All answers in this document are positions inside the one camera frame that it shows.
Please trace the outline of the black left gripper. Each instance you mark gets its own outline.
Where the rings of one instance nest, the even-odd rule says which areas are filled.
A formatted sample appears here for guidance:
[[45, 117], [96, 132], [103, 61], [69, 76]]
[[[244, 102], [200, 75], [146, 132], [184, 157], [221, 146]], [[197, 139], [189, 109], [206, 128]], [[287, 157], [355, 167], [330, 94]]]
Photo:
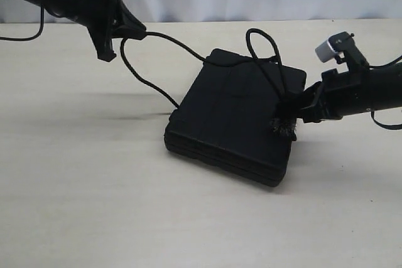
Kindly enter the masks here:
[[146, 26], [129, 11], [122, 0], [84, 0], [84, 8], [86, 27], [99, 60], [115, 59], [112, 39], [142, 40], [147, 35]]

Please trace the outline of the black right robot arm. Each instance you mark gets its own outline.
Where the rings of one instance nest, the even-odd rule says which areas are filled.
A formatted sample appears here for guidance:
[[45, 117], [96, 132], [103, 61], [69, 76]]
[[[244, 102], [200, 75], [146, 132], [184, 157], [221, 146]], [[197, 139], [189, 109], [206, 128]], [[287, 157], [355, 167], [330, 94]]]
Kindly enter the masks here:
[[322, 73], [321, 81], [276, 106], [280, 121], [337, 121], [349, 115], [401, 107], [401, 64], [380, 69]]

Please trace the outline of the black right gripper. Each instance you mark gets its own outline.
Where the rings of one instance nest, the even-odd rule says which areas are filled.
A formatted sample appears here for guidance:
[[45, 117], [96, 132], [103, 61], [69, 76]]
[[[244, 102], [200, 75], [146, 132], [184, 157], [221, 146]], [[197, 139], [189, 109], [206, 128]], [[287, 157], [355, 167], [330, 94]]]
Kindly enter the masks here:
[[302, 119], [305, 124], [341, 120], [342, 116], [327, 102], [325, 90], [338, 74], [337, 70], [323, 72], [321, 81], [279, 101], [276, 105], [276, 117], [281, 120]]

